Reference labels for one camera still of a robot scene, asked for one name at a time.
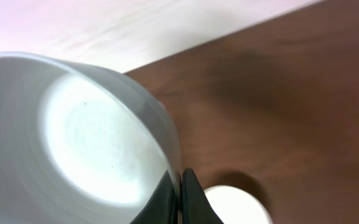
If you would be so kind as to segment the white plastic bowl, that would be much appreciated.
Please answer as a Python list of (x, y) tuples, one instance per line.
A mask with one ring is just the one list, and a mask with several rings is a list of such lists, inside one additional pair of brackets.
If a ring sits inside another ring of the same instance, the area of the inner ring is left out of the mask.
[(265, 206), (244, 190), (217, 185), (204, 192), (213, 211), (224, 224), (273, 224)]

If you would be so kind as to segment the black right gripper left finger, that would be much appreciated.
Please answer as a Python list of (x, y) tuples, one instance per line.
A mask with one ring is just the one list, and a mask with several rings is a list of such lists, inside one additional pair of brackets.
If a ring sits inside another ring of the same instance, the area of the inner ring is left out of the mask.
[(177, 196), (168, 171), (131, 224), (178, 224)]

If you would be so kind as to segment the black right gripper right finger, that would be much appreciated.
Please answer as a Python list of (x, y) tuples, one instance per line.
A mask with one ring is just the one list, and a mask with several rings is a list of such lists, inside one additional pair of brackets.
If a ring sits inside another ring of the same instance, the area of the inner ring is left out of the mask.
[(184, 224), (223, 224), (192, 169), (185, 169), (182, 174), (181, 199)]

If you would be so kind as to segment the grey plastic bowl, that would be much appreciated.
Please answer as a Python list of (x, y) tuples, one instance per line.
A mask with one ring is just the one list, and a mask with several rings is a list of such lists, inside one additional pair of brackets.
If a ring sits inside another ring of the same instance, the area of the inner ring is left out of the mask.
[(162, 103), (126, 75), (0, 53), (0, 223), (131, 223), (181, 151)]

